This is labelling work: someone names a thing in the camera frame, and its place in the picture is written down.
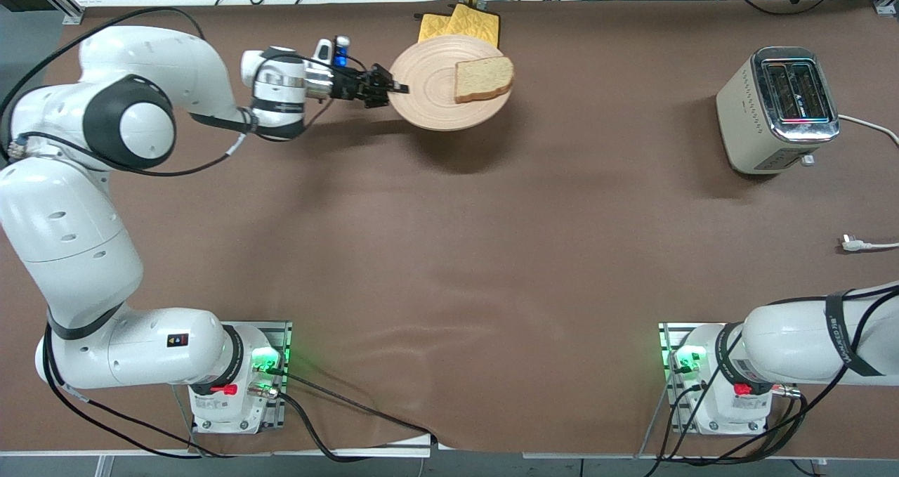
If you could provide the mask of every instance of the brown table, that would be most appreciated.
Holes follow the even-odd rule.
[[[308,53],[319,37],[341,33],[356,57],[389,66],[416,39],[413,13],[444,9],[190,12],[247,103],[237,71],[245,49]],[[664,381],[660,321],[741,320],[778,298],[897,278],[899,253],[835,249],[842,233],[899,233],[899,153],[887,138],[846,124],[813,169],[750,179],[726,163],[713,101],[752,51],[795,44],[819,55],[841,112],[895,128],[894,20],[864,1],[795,17],[739,2],[495,10],[518,77],[504,111],[478,128],[421,131],[390,108],[337,103],[299,140],[255,138],[199,175],[113,175],[145,263],[131,305],[292,320],[295,369],[450,446],[627,455]],[[116,13],[90,10],[63,38]],[[139,22],[190,31],[170,15]],[[77,77],[73,52],[47,80]],[[184,113],[178,129],[166,169],[195,166],[234,141]],[[0,247],[0,449],[126,448],[65,411],[38,380],[43,302],[9,244]],[[330,445],[413,435],[291,390]],[[183,433],[167,386],[91,395]],[[838,388],[783,454],[899,457],[895,395]],[[204,441],[234,452],[311,447],[293,416],[276,434]],[[684,454],[732,444],[690,440]]]

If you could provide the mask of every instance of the white power cord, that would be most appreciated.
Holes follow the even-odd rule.
[[[895,132],[890,131],[890,129],[887,129],[883,126],[879,126],[876,124],[871,124],[871,122],[863,121],[862,119],[856,119],[855,117],[850,117],[848,115],[838,115],[838,117],[840,117],[844,121],[855,122],[855,124],[863,125],[866,128],[871,128],[871,129],[874,129],[875,131],[880,131],[883,134],[887,135],[888,137],[892,138],[893,143],[896,144],[896,147],[899,147],[899,136],[897,136]]]
[[[864,240],[857,240],[856,237],[852,235],[844,235],[844,239],[840,244],[847,252],[858,252],[860,250],[873,249],[896,249],[896,247],[899,247],[899,243],[867,243]]]

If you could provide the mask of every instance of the wooden plate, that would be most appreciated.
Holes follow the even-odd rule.
[[[481,124],[503,108],[508,93],[459,105],[453,99],[456,63],[499,55],[503,52],[490,43],[461,34],[416,43],[405,49],[391,67],[394,80],[409,86],[407,95],[391,93],[391,105],[408,122],[434,131],[456,131]]]

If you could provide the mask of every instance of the white plug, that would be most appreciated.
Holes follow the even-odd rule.
[[[895,249],[895,247],[899,247],[899,243],[887,243],[887,244],[874,244],[867,243],[864,240],[857,240],[853,235],[844,235],[841,241],[841,246],[847,252],[858,252],[860,250],[871,250],[871,249]]]

